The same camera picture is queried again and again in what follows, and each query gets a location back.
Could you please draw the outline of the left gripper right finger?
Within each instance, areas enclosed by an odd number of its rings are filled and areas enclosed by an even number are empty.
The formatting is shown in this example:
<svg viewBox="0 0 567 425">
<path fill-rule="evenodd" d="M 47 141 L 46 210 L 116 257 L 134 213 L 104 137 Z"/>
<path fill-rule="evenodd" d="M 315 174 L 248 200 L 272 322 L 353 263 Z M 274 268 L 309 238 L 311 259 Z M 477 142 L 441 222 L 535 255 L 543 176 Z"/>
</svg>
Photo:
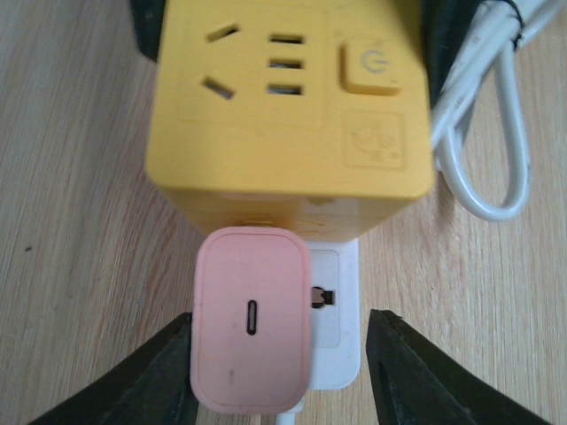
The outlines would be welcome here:
<svg viewBox="0 0 567 425">
<path fill-rule="evenodd" d="M 366 339 L 381 424 L 546 424 L 481 381 L 389 310 L 373 309 Z"/>
</svg>

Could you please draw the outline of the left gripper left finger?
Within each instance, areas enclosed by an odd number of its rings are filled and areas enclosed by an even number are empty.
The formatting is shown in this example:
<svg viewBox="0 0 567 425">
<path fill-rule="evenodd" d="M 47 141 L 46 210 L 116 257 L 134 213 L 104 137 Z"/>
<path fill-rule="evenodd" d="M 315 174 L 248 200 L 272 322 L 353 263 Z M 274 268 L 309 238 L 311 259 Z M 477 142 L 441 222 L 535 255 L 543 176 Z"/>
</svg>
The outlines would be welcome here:
<svg viewBox="0 0 567 425">
<path fill-rule="evenodd" d="M 121 363 L 34 424 L 194 424 L 191 314 L 183 313 Z"/>
</svg>

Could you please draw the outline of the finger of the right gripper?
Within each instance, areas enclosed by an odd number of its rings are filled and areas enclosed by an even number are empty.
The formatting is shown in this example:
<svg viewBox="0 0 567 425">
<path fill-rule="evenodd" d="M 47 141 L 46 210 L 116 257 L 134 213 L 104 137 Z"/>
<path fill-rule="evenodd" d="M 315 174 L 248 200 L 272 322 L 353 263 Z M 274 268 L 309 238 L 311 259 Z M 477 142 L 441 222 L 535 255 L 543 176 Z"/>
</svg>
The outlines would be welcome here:
<svg viewBox="0 0 567 425">
<path fill-rule="evenodd" d="M 481 0 L 422 0 L 420 24 L 431 106 L 440 98 Z"/>
<path fill-rule="evenodd" d="M 136 46 L 151 61 L 159 57 L 166 0 L 129 0 Z"/>
</svg>

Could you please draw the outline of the white power strip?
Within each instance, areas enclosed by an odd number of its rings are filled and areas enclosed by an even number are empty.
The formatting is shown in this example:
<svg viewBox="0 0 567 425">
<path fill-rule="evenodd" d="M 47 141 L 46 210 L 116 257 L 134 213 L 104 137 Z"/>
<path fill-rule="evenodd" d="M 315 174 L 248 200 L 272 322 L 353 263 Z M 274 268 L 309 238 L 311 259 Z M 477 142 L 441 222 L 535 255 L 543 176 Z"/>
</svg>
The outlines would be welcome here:
<svg viewBox="0 0 567 425">
<path fill-rule="evenodd" d="M 361 367 L 359 244 L 307 243 L 312 260 L 310 390 L 342 390 Z"/>
</svg>

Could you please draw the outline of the pink plug adapter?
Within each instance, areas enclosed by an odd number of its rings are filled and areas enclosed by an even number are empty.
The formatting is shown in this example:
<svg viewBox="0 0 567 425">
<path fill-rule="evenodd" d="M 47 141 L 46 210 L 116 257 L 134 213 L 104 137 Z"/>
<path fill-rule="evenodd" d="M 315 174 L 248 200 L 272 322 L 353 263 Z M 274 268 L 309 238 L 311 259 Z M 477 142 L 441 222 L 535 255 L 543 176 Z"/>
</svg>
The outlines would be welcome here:
<svg viewBox="0 0 567 425">
<path fill-rule="evenodd" d="M 190 386 L 217 413 L 282 413 L 311 373 L 311 257 L 280 228 L 213 232 L 198 251 Z"/>
</svg>

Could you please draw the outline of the yellow cube adapter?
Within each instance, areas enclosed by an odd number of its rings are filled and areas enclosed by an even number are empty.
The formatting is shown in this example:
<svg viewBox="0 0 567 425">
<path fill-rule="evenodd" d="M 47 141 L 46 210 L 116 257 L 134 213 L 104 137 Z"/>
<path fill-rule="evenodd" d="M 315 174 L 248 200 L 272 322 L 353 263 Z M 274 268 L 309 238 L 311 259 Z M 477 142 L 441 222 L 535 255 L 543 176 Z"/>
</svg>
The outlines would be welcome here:
<svg viewBox="0 0 567 425">
<path fill-rule="evenodd" d="M 145 170 L 203 231 L 354 239 L 434 183 L 417 1 L 170 1 Z"/>
</svg>

